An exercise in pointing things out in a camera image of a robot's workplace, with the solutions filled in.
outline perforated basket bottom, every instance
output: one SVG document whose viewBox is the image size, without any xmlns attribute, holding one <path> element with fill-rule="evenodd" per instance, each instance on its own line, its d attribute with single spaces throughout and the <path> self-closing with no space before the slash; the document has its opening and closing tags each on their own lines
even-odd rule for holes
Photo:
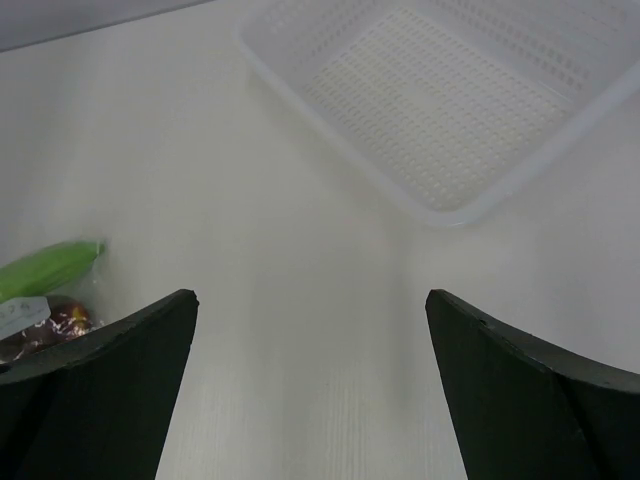
<svg viewBox="0 0 640 480">
<path fill-rule="evenodd" d="M 367 158 L 437 212 L 478 198 L 571 107 L 405 7 L 375 23 L 304 91 Z"/>
</svg>

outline white plastic basket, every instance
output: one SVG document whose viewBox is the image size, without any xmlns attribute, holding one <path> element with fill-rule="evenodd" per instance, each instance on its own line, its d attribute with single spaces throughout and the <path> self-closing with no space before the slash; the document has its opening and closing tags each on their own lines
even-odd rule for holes
<svg viewBox="0 0 640 480">
<path fill-rule="evenodd" d="M 238 37 L 432 225 L 478 218 L 640 87 L 636 0 L 278 0 Z"/>
</svg>

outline price label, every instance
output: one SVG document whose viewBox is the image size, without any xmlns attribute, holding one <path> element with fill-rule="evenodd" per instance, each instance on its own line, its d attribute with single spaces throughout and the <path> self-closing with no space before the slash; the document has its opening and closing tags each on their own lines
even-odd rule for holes
<svg viewBox="0 0 640 480">
<path fill-rule="evenodd" d="M 51 316 L 45 297 L 14 298 L 0 304 L 0 340 Z"/>
</svg>

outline green vegetable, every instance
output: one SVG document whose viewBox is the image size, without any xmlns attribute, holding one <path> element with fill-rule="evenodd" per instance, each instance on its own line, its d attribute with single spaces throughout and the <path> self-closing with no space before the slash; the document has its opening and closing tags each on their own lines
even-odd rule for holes
<svg viewBox="0 0 640 480">
<path fill-rule="evenodd" d="M 40 297 L 84 275 L 105 250 L 102 242 L 65 242 L 0 268 L 0 303 Z"/>
</svg>

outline produce bag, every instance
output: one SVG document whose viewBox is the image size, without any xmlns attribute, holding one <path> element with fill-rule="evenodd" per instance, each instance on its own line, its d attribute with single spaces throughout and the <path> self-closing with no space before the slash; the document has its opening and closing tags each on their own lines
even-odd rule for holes
<svg viewBox="0 0 640 480">
<path fill-rule="evenodd" d="M 43 248 L 0 268 L 0 362 L 81 337 L 101 326 L 91 309 L 102 241 Z"/>
</svg>

